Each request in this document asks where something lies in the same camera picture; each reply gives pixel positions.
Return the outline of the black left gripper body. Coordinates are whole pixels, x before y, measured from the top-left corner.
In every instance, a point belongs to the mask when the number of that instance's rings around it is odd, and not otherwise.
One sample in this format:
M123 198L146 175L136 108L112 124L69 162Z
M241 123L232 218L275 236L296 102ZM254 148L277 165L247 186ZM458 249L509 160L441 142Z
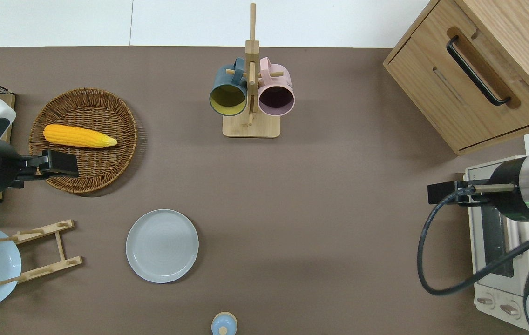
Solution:
M79 177L77 157L56 150L43 150L40 155L22 156L16 180L48 180L54 177Z

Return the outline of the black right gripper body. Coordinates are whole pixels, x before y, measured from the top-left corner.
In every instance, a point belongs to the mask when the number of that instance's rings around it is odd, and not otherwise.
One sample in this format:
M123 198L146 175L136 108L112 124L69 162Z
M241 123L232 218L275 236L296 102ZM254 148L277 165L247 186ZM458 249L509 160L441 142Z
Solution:
M427 199L429 204L438 204L450 193L472 185L486 185L488 179L471 181L446 181L439 184L427 186ZM491 201L484 195L459 195L447 204L457 204L459 206L488 206Z

